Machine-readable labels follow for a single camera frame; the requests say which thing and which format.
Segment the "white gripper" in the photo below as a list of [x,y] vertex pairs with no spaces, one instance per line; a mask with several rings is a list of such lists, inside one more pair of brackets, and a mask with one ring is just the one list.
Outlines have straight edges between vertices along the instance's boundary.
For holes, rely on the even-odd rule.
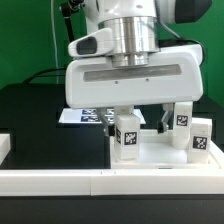
[[201,62],[198,44],[165,47],[150,55],[146,66],[115,68],[107,57],[75,60],[66,71],[66,101],[72,108],[97,108],[106,136],[115,130],[103,107],[163,104],[157,122],[162,134],[169,130],[173,103],[201,98]]

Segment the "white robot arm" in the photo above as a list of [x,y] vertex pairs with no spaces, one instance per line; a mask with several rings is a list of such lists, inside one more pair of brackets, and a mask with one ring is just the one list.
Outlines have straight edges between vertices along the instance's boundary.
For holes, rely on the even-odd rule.
[[136,105],[194,102],[203,94],[201,44],[176,35],[161,40],[157,27],[198,21],[213,0],[74,0],[84,8],[87,35],[73,40],[66,70],[73,109],[115,109],[115,132],[136,133]]

